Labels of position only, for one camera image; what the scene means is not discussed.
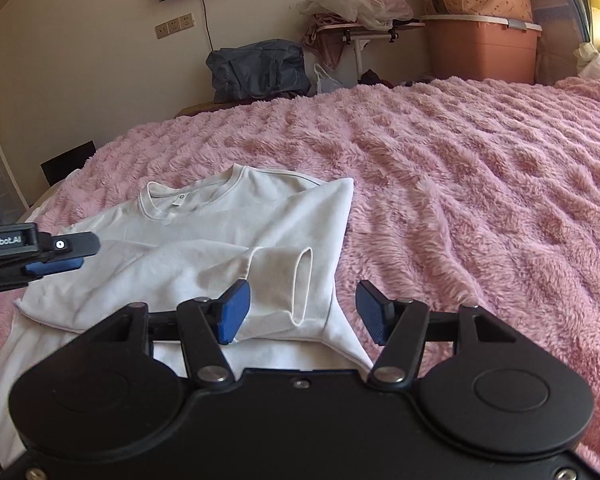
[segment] metal screw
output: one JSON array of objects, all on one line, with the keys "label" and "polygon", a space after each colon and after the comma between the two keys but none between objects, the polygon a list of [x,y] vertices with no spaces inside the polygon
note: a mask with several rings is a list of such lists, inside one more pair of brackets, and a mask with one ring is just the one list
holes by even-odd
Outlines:
[{"label": "metal screw", "polygon": [[222,383],[229,378],[229,371],[221,366],[205,366],[198,370],[198,377],[205,383]]},{"label": "metal screw", "polygon": [[42,469],[34,467],[28,469],[27,472],[24,473],[24,478],[26,478],[26,480],[46,480],[46,473],[42,471]]},{"label": "metal screw", "polygon": [[306,379],[298,379],[292,382],[293,387],[298,390],[306,390],[311,386],[311,383]]},{"label": "metal screw", "polygon": [[407,376],[404,370],[395,366],[383,366],[374,372],[374,377],[381,383],[400,383]]},{"label": "metal screw", "polygon": [[569,468],[560,469],[555,475],[555,480],[576,480],[578,474]]}]

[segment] blue gripper pad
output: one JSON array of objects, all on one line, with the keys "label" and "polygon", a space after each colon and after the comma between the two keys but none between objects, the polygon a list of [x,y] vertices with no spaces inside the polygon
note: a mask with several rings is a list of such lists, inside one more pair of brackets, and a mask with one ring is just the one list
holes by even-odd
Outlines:
[{"label": "blue gripper pad", "polygon": [[387,316],[391,302],[371,282],[362,281],[356,288],[356,310],[374,343],[380,346],[389,341],[392,329]]},{"label": "blue gripper pad", "polygon": [[224,304],[222,315],[218,323],[218,342],[228,345],[234,340],[240,330],[244,318],[249,313],[251,304],[251,287],[244,282]]},{"label": "blue gripper pad", "polygon": [[59,262],[48,262],[46,264],[36,262],[24,267],[27,274],[41,278],[60,272],[68,272],[69,270],[78,270],[82,267],[84,258],[73,258],[72,260],[60,260]]}]

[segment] pink fluffy blanket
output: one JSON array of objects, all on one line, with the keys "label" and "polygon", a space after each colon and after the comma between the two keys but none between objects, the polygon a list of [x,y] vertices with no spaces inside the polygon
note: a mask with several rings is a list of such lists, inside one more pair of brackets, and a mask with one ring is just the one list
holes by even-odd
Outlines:
[{"label": "pink fluffy blanket", "polygon": [[[54,232],[151,180],[182,187],[234,162],[352,176],[336,284],[366,350],[360,278],[438,310],[477,300],[589,381],[580,453],[600,468],[600,82],[359,86],[146,124],[98,150],[38,222]],[[427,348],[424,366],[444,357]]]}]

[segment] t-shirt label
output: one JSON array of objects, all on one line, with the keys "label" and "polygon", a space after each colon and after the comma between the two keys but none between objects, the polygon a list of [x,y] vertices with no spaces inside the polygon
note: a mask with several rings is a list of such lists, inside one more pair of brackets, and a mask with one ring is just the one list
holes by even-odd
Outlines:
[{"label": "t-shirt label", "polygon": [[181,206],[182,204],[184,204],[184,201],[187,199],[187,196],[189,196],[189,193],[183,193],[181,195],[178,195],[177,199],[173,201],[173,205],[174,206]]}]

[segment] storage bin lid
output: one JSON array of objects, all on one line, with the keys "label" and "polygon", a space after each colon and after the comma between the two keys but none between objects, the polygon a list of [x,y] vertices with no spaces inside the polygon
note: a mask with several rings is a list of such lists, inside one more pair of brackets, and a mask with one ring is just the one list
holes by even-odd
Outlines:
[{"label": "storage bin lid", "polygon": [[431,16],[422,16],[420,20],[422,22],[429,20],[457,20],[460,22],[499,23],[518,30],[538,30],[542,32],[542,27],[535,23],[520,22],[519,20],[510,20],[508,18],[496,18],[494,16],[479,16],[478,14],[432,14]]}]

